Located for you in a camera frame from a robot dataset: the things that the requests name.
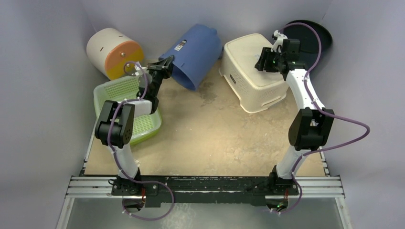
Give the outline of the cream perforated plastic basket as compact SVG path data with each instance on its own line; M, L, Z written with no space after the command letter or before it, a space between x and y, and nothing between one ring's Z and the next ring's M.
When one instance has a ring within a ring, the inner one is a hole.
M219 73L250 114L268 109L287 96L288 85L279 73L260 72L255 64L262 48L272 43L259 33L245 35L224 45Z

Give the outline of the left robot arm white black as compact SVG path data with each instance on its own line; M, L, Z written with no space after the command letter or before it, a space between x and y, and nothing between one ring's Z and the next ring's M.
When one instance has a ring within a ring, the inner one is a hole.
M171 77L174 60L174 55L170 55L149 63L146 68L138 62L132 62L134 68L140 70L136 97L121 102L106 100L95 126L95 137L109 148L118 169L117 178L125 180L124 189L130 195L137 195L141 192L142 185L150 184L150 181L141 179L139 166L134 162L130 149L133 124L136 117L151 115L157 111L158 92L163 80Z

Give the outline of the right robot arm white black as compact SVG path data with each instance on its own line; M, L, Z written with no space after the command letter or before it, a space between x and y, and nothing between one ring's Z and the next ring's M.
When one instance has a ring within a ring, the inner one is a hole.
M318 150L328 140L334 119L325 115L328 109L317 97L309 78L309 71L299 60L300 41L278 37L271 48L264 47L255 68L258 71L280 73L290 87L298 112L288 130L289 148L274 167L275 176L268 188L280 194L287 188L309 152Z

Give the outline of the white green strainer tray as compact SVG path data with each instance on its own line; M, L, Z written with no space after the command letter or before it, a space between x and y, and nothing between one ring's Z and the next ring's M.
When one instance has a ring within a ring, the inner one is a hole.
M139 91L139 77L125 76L98 85L93 90L96 117L99 117L106 100L121 102L124 99L135 99Z

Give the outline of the large blue plastic bucket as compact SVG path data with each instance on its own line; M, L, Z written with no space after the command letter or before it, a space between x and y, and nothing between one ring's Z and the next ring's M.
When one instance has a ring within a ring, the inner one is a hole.
M222 42L215 28L195 24L158 60L173 55L171 77L186 89L195 91L219 59Z

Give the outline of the lime green tray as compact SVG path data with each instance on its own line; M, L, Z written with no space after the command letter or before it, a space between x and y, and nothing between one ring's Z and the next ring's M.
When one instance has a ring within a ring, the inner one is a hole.
M134 118L131 145L143 142L157 134L162 124L160 110L155 113Z

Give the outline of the dark navy round bin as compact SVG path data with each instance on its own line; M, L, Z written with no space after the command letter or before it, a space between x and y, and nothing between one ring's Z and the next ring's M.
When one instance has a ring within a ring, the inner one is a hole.
M289 22L288 24L293 23L304 23L315 30L321 41L321 54L327 52L332 46L332 35L322 25L309 20L295 20ZM288 26L283 29L283 33L289 39L300 40L299 60L305 62L308 68L311 67L315 63L319 52L319 45L316 35L308 27L303 25Z

